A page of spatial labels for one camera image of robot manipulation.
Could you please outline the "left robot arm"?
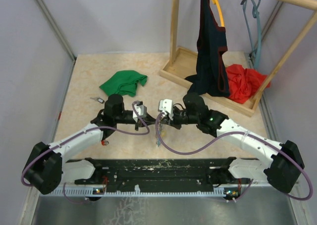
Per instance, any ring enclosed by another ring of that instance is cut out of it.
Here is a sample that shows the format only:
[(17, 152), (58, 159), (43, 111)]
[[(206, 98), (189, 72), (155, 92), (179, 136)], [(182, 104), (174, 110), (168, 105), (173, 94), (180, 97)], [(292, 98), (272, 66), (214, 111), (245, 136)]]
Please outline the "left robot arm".
[(148, 128), (155, 119), (147, 113), (142, 102), (135, 101), (132, 110), (125, 110), (123, 97), (113, 94), (104, 103), (104, 109), (83, 129), (61, 139), (45, 144), (37, 143), (22, 171), (21, 182), (25, 186), (37, 188), (43, 195), (54, 191), (64, 183), (100, 183), (103, 178), (102, 165), (91, 158), (72, 161), (75, 155), (88, 147), (104, 142), (115, 131), (118, 124), (135, 126), (133, 135), (139, 127)]

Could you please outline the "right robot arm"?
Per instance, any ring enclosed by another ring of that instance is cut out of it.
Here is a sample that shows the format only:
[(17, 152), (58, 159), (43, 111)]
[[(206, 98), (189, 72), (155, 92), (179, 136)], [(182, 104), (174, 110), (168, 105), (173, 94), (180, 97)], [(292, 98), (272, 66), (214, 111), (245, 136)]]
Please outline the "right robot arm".
[(227, 115), (210, 110), (196, 93), (183, 97), (185, 108), (180, 110), (169, 99), (160, 100), (157, 121), (180, 129), (194, 124), (213, 141), (224, 139), (255, 156), (253, 160), (232, 158), (221, 171), (222, 179), (233, 183), (238, 178), (267, 181), (282, 193), (290, 193), (304, 169), (298, 146), (292, 141), (281, 143), (261, 137), (237, 124)]

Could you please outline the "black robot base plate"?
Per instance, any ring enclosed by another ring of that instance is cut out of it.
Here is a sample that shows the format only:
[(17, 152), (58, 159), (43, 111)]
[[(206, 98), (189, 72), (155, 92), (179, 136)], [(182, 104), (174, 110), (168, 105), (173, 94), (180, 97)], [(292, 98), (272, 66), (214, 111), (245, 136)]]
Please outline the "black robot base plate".
[(95, 172), (76, 185), (104, 185), (107, 192), (212, 192), (225, 184), (248, 184), (248, 178), (236, 179), (228, 171), (234, 159), (88, 159)]

